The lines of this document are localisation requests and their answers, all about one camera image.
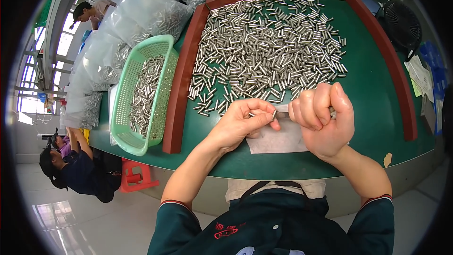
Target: green table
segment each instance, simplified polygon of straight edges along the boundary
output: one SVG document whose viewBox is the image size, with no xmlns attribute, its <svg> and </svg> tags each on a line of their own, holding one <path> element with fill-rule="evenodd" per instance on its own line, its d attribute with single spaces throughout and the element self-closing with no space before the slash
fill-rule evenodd
<svg viewBox="0 0 453 255">
<path fill-rule="evenodd" d="M 340 30 L 342 37 L 348 39 L 348 45 L 344 48 L 347 54 L 342 62 L 349 73 L 339 81 L 354 105 L 356 131 L 350 142 L 351 147 L 382 166 L 384 157 L 389 152 L 393 155 L 391 165 L 396 165 L 432 150 L 434 137 L 426 133 L 419 117 L 418 138 L 411 142 L 404 140 L 398 99 L 387 66 L 357 15 L 346 2 L 338 0 L 328 0 L 323 11 L 328 17 L 335 18 L 331 24 Z M 174 45 L 177 51 L 181 49 L 185 31 Z M 290 95 L 286 95 L 283 103 L 288 103 L 289 98 Z M 412 91 L 412 98 L 415 112 L 419 113 L 421 97 L 415 98 Z M 144 156 L 137 157 L 126 153 L 117 145 L 110 145 L 108 100 L 105 93 L 99 126 L 91 131 L 90 145 L 127 159 L 174 170 L 218 121 L 216 115 L 209 118 L 198 115 L 192 109 L 194 106 L 195 102 L 189 100 L 181 153 L 163 153 L 160 144 L 150 147 Z M 235 151 L 225 155 L 209 175 L 230 179 L 295 180 L 332 178 L 342 174 L 310 152 L 251 155 L 244 141 Z"/>
</svg>

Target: floor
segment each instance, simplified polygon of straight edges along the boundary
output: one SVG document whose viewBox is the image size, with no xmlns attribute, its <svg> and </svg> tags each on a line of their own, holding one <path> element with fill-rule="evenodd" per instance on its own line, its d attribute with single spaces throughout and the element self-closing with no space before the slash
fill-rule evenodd
<svg viewBox="0 0 453 255">
<path fill-rule="evenodd" d="M 410 254 L 422 238 L 442 197 L 447 166 L 444 161 L 414 189 L 394 199 L 394 254 Z M 18 164 L 17 170 L 28 216 L 55 254 L 146 253 L 154 233 L 159 200 L 140 192 L 116 192 L 113 201 L 104 204 L 94 196 L 54 188 L 37 163 Z M 211 201 L 211 204 L 222 203 Z M 332 220 L 348 230 L 354 215 Z M 215 219 L 203 213 L 196 216 L 202 228 Z"/>
</svg>

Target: dark green shirt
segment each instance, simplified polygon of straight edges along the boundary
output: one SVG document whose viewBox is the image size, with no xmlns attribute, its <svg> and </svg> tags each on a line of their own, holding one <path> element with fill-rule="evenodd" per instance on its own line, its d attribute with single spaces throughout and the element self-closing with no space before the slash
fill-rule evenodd
<svg viewBox="0 0 453 255">
<path fill-rule="evenodd" d="M 284 189 L 266 189 L 234 200 L 204 230 L 184 204 L 165 201 L 157 212 L 148 255 L 167 254 L 392 254 L 393 204 L 389 195 L 370 199 L 348 233 L 325 218 L 326 197 L 305 200 Z"/>
</svg>

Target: forearm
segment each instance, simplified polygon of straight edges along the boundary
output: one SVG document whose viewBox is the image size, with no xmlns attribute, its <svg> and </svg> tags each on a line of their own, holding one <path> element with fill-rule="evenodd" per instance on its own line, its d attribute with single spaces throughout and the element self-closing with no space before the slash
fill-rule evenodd
<svg viewBox="0 0 453 255">
<path fill-rule="evenodd" d="M 93 159 L 93 151 L 91 150 L 90 146 L 88 145 L 87 140 L 85 139 L 85 137 L 83 136 L 82 132 L 80 132 L 79 129 L 77 129 L 76 136 L 77 136 L 77 141 L 79 141 L 80 148 L 82 149 L 82 151 L 87 153 L 87 155 L 90 157 L 90 159 Z"/>
<path fill-rule="evenodd" d="M 77 145 L 77 137 L 74 133 L 68 132 L 69 135 L 69 145 L 71 146 L 71 150 L 79 152 L 79 146 Z"/>
<path fill-rule="evenodd" d="M 325 161 L 343 173 L 356 193 L 362 197 L 362 202 L 384 194 L 392 195 L 390 180 L 382 166 L 348 145 L 337 156 Z"/>
<path fill-rule="evenodd" d="M 209 144 L 202 141 L 170 177 L 162 194 L 162 201 L 180 201 L 191 208 L 208 173 L 222 156 L 222 153 L 211 149 Z"/>
</svg>

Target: paper document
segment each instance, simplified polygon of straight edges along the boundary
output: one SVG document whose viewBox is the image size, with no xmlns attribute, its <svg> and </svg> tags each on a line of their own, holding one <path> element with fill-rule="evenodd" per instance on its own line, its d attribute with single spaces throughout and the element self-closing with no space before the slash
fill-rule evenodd
<svg viewBox="0 0 453 255">
<path fill-rule="evenodd" d="M 417 84 L 418 90 L 422 94 L 426 94 L 430 102 L 434 103 L 433 94 L 433 82 L 431 81 L 431 75 L 429 71 L 423 68 L 422 62 L 418 55 L 414 55 L 409 62 L 405 62 L 409 77 Z"/>
<path fill-rule="evenodd" d="M 277 105 L 280 112 L 287 112 L 288 105 Z M 266 125 L 257 138 L 246 138 L 251 154 L 256 153 L 295 153 L 308 151 L 302 138 L 300 125 L 289 118 L 278 119 L 281 130 L 275 131 Z"/>
</svg>

